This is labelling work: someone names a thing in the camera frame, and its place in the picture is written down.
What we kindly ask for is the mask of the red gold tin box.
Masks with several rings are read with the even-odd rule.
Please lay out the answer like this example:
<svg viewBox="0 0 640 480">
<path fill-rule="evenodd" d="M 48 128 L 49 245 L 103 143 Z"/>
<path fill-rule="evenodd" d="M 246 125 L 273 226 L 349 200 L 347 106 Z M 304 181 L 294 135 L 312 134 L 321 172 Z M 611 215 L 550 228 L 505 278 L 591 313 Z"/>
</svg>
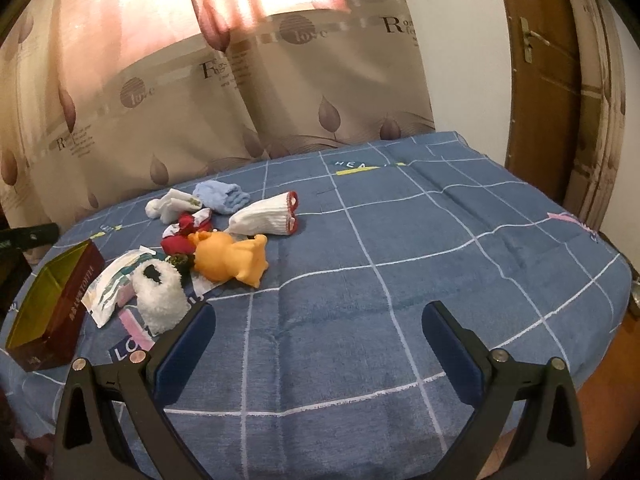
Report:
<svg viewBox="0 0 640 480">
<path fill-rule="evenodd" d="M 84 322 L 82 300 L 104 269 L 92 240 L 47 262 L 21 303 L 6 340 L 6 352 L 26 372 L 70 363 Z"/>
</svg>

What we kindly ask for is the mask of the white printed plastic packet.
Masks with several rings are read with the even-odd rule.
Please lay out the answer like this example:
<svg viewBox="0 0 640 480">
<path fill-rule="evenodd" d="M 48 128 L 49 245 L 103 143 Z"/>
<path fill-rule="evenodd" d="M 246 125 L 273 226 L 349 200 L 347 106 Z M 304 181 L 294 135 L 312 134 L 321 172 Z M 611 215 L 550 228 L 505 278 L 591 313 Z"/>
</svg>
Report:
<svg viewBox="0 0 640 480">
<path fill-rule="evenodd" d="M 82 303 L 97 328 L 102 328 L 114 312 L 125 307 L 134 296 L 132 272 L 157 256 L 155 250 L 143 246 L 128 250 L 114 259 L 88 286 Z"/>
</svg>

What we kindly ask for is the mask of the white fluffy plush black hole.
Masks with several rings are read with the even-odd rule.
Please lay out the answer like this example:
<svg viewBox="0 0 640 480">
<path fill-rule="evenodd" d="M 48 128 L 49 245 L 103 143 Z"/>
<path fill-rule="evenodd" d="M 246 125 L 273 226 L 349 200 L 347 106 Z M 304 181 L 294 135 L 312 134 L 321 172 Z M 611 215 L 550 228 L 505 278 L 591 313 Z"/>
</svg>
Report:
<svg viewBox="0 0 640 480">
<path fill-rule="evenodd" d="M 153 336 L 175 328 L 190 310 L 181 275 L 169 262 L 150 259 L 131 274 L 137 308 Z"/>
</svg>

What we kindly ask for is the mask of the red white fabric item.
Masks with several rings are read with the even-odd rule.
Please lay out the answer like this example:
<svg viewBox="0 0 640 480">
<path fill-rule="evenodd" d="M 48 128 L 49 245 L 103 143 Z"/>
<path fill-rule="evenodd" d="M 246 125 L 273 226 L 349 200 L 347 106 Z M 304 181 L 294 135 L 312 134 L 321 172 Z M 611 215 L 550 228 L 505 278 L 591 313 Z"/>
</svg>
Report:
<svg viewBox="0 0 640 480">
<path fill-rule="evenodd" d="M 213 229 L 213 211 L 203 208 L 193 214 L 184 212 L 177 222 L 170 224 L 162 235 L 160 247 L 168 256 L 192 255 L 195 245 L 189 236 L 196 232 Z"/>
</svg>

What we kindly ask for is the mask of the orange rubber toy animal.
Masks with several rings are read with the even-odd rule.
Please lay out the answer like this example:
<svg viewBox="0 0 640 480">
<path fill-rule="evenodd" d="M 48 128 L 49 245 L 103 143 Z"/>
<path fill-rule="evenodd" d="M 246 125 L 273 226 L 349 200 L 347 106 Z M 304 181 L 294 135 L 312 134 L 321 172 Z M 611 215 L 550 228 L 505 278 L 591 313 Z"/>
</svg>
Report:
<svg viewBox="0 0 640 480">
<path fill-rule="evenodd" d="M 266 246 L 268 238 L 256 234 L 247 240 L 235 240 L 220 231 L 198 231 L 188 239 L 195 247 L 194 270 L 214 283 L 230 280 L 258 288 L 268 270 Z"/>
</svg>

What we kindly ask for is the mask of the white sock red cuff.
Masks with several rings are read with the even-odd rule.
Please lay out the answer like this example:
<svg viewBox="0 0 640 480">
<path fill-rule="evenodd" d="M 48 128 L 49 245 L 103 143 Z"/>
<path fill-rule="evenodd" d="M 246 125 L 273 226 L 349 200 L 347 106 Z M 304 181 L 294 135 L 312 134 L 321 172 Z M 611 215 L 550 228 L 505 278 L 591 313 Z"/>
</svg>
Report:
<svg viewBox="0 0 640 480">
<path fill-rule="evenodd" d="M 229 218 L 230 234 L 288 236 L 297 230 L 297 194 L 288 191 L 247 205 Z"/>
</svg>

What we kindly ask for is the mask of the light blue sock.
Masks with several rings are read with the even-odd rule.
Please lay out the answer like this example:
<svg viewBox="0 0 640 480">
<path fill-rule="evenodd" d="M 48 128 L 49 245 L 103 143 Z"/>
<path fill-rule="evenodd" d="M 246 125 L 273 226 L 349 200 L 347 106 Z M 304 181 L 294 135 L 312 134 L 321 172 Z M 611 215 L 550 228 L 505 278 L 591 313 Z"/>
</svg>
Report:
<svg viewBox="0 0 640 480">
<path fill-rule="evenodd" d="M 250 194 L 243 192 L 239 185 L 217 180 L 198 183 L 193 196 L 217 214 L 235 214 L 250 202 Z"/>
</svg>

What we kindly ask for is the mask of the blue checked table cloth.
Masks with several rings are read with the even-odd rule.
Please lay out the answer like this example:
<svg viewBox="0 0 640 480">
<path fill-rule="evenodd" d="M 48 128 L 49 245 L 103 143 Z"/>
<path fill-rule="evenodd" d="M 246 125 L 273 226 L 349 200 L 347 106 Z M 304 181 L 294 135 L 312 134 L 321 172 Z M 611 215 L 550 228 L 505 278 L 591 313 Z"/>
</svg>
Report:
<svg viewBox="0 0 640 480">
<path fill-rule="evenodd" d="M 624 257 L 462 136 L 439 132 L 226 172 L 298 195 L 258 289 L 208 301 L 216 332 L 167 415 L 215 479 L 405 479 L 471 415 L 425 340 L 441 301 L 490 348 L 582 384 L 631 288 Z"/>
</svg>

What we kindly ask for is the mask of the brown wooden door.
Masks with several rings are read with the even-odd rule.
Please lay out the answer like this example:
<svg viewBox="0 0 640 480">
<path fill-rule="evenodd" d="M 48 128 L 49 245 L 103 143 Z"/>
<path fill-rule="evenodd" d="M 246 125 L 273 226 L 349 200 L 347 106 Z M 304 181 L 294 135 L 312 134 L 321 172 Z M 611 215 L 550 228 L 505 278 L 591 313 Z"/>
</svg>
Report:
<svg viewBox="0 0 640 480">
<path fill-rule="evenodd" d="M 574 164 L 580 116 L 579 47 L 570 0 L 503 0 L 511 64 L 511 125 L 506 169 L 555 203 L 565 198 Z M 551 42 L 533 39 L 524 60 L 520 17 Z"/>
</svg>

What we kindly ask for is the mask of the beige leaf print curtain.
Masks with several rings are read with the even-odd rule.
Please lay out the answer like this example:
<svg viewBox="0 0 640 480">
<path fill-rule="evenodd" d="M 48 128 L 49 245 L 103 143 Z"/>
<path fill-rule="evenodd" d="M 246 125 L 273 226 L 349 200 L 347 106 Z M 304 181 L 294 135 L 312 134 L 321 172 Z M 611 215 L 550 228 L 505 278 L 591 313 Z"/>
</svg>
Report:
<svg viewBox="0 0 640 480">
<path fill-rule="evenodd" d="M 433 127 L 407 0 L 13 0 L 1 15 L 14 228 Z"/>
</svg>

